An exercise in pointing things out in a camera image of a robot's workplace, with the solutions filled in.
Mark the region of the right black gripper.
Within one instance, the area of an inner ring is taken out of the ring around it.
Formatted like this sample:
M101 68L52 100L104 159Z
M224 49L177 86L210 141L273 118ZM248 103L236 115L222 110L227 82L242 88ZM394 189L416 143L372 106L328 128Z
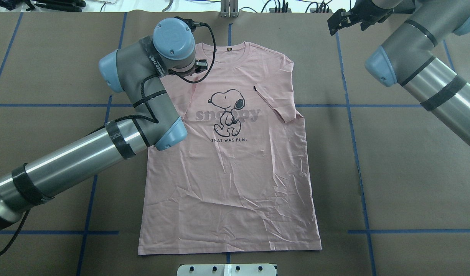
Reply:
M392 0L357 0L350 10L338 9L328 19L330 35L339 30L360 24L362 31L375 23L382 23L392 14Z

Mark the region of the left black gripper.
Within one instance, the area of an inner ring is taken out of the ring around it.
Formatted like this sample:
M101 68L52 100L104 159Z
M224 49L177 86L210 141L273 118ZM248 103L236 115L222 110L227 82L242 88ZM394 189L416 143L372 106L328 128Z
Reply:
M203 73L208 70L208 61L206 59L197 59L195 62L195 73Z

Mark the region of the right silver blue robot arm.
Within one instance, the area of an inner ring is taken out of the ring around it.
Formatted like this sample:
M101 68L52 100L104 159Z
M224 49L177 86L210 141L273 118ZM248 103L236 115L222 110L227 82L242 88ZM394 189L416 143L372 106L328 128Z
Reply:
M470 146L470 84L433 55L450 34L470 33L470 0L414 0L414 11L366 60L382 85L400 84Z

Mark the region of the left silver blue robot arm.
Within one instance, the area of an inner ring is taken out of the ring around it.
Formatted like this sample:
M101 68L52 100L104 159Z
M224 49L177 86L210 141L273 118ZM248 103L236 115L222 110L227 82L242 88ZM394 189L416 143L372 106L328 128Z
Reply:
M211 71L212 62L196 57L193 32L211 26L181 17L166 18L151 35L115 49L98 62L101 76L116 93L124 93L134 110L111 119L63 148L0 176L0 231L23 225L34 207L53 200L98 173L135 157L149 147L162 151L184 140L187 130L162 79Z

